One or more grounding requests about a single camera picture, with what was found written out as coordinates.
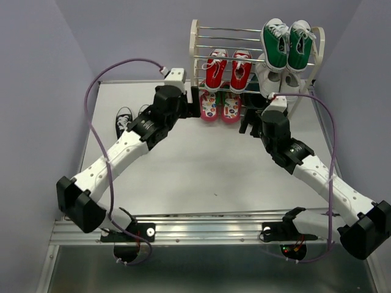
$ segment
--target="robotic arm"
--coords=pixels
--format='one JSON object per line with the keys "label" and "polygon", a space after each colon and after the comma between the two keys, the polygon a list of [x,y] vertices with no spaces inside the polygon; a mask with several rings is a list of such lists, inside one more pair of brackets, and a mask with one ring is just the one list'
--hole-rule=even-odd
{"label": "robotic arm", "polygon": [[[188,103],[185,78],[184,69],[173,68],[164,85],[156,88],[153,104],[128,124],[108,150],[113,179],[166,138],[179,118],[200,117],[198,88],[192,87],[193,101]],[[246,115],[253,119],[250,134],[261,138],[273,161],[328,201],[329,170],[305,143],[291,137],[285,97],[272,99],[261,111],[248,109]],[[332,237],[339,239],[350,254],[365,259],[390,236],[391,206],[385,201],[375,203],[336,176],[333,183],[334,209],[339,214],[333,216]],[[118,231],[108,219],[109,207],[99,203],[108,186],[106,161],[102,156],[72,179],[62,177],[57,182],[59,209],[85,233],[97,228]],[[154,223],[137,223],[121,208],[114,209],[112,216],[123,229],[154,241]],[[266,222],[262,227],[259,238],[264,242],[296,241],[300,236],[307,241],[317,240],[328,237],[328,216],[295,208],[282,221]]]}

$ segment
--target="pair of green shoes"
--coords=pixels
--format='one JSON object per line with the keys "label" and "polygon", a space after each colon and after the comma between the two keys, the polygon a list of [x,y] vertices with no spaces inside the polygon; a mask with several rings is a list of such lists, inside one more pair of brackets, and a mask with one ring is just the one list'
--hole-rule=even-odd
{"label": "pair of green shoes", "polygon": [[305,20],[295,21],[291,27],[278,18],[269,20],[261,32],[267,66],[275,72],[284,68],[297,73],[304,71],[315,39]]}

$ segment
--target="wall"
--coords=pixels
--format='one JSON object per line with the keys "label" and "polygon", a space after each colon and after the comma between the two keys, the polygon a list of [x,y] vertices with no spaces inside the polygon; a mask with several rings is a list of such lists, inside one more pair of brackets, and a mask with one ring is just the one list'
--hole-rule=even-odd
{"label": "wall", "polygon": [[[337,121],[337,157],[344,179],[359,192],[389,203],[390,15],[390,1],[362,1],[316,84]],[[388,280],[390,249],[389,239],[377,252]]]}
{"label": "wall", "polygon": [[53,0],[1,1],[0,36],[0,291],[35,292],[92,73]]}
{"label": "wall", "polygon": [[[193,19],[204,26],[254,29],[261,29],[274,17],[288,25],[305,19],[313,26],[324,27],[327,58],[360,3],[360,0],[56,1],[95,74],[131,57],[149,57],[168,67],[189,70]],[[108,73],[104,79],[161,77],[150,65],[134,63]]]}

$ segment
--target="tabletop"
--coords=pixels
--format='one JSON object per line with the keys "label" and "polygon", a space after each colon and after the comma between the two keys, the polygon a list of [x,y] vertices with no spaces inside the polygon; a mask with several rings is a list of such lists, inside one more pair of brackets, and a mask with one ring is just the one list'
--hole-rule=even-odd
{"label": "tabletop", "polygon": [[[100,84],[92,123],[106,149],[117,140],[115,115],[129,107],[134,116],[153,101],[163,82]],[[190,84],[186,84],[190,93]],[[244,212],[325,208],[327,202],[277,166],[260,139],[239,134],[240,124],[199,118],[178,120],[168,137],[139,158],[114,183],[115,207],[134,215]],[[312,100],[303,99],[291,118],[292,136],[329,165],[330,153]],[[90,133],[82,169],[101,156]],[[101,201],[109,204],[107,190]]]}

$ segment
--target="pair of red shoes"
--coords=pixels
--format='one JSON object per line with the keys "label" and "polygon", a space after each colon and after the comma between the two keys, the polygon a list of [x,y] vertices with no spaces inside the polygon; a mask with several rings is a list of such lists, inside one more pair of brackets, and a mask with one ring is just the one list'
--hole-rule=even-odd
{"label": "pair of red shoes", "polygon": [[[222,74],[225,66],[227,66],[227,60],[218,59],[218,57],[228,57],[228,52],[225,49],[214,49],[210,56],[214,56],[216,59],[208,59],[208,62],[202,65],[202,69],[206,70],[205,88],[209,92],[214,93],[224,83]],[[233,58],[240,60],[232,61],[230,90],[233,93],[242,93],[246,89],[252,66],[252,63],[246,61],[246,59],[251,59],[252,57],[249,51],[237,50]]]}

